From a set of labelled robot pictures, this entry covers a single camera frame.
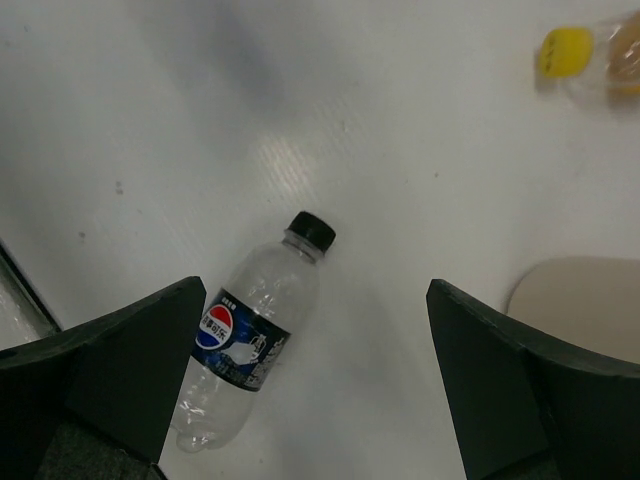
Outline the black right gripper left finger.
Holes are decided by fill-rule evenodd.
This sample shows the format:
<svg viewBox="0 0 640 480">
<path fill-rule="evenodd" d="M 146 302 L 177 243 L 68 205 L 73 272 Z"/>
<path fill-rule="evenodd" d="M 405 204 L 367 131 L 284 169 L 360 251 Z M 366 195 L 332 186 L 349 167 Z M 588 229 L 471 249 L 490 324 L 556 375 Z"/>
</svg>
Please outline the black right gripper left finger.
<svg viewBox="0 0 640 480">
<path fill-rule="evenodd" d="M 4 479 L 161 479 L 206 291 L 184 278 L 1 353 Z"/>
</svg>

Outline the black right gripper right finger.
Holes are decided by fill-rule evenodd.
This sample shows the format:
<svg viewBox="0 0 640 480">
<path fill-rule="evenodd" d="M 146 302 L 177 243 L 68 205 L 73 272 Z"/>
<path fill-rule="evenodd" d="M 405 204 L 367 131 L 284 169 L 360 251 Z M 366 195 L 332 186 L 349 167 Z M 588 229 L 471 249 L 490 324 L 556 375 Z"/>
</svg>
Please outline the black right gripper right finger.
<svg viewBox="0 0 640 480">
<path fill-rule="evenodd" d="M 556 479 L 639 476 L 639 367 L 512 319 L 447 281 L 426 305 L 465 475 L 545 465 Z"/>
</svg>

